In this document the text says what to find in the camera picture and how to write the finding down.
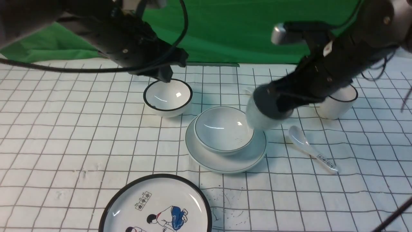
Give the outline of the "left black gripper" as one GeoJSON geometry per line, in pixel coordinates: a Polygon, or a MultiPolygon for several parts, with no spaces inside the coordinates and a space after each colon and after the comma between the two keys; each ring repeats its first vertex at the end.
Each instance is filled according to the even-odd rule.
{"type": "Polygon", "coordinates": [[[187,25],[184,25],[175,43],[169,44],[140,19],[97,22],[97,48],[119,65],[119,68],[99,69],[97,73],[157,76],[159,81],[170,83],[171,66],[185,67],[189,57],[184,49],[177,47],[186,32],[187,25]]]}

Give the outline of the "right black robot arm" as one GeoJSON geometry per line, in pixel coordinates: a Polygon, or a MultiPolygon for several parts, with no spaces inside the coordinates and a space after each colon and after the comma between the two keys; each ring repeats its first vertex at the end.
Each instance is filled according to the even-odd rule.
{"type": "Polygon", "coordinates": [[[276,25],[273,44],[305,42],[310,54],[292,73],[257,87],[247,113],[284,120],[298,107],[323,102],[377,62],[388,62],[398,48],[411,52],[410,0],[360,0],[352,16],[338,36],[332,33],[338,25],[322,21],[276,25]]]}

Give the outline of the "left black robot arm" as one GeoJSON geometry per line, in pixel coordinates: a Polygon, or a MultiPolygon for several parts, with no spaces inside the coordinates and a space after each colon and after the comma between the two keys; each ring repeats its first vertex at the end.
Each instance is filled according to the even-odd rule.
{"type": "Polygon", "coordinates": [[[119,68],[69,69],[1,59],[1,64],[58,73],[145,75],[169,83],[172,65],[186,67],[188,53],[178,48],[188,30],[184,1],[183,31],[173,44],[160,39],[143,21],[147,8],[161,9],[166,0],[2,0],[1,48],[58,23],[87,41],[119,68]]]}

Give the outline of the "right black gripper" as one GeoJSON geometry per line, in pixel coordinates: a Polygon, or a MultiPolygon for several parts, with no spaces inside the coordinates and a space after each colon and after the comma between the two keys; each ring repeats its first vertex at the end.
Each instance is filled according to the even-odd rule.
{"type": "Polygon", "coordinates": [[[364,70],[364,40],[356,35],[305,35],[310,55],[296,69],[253,91],[253,104],[269,119],[283,120],[301,106],[323,102],[364,70]]]}

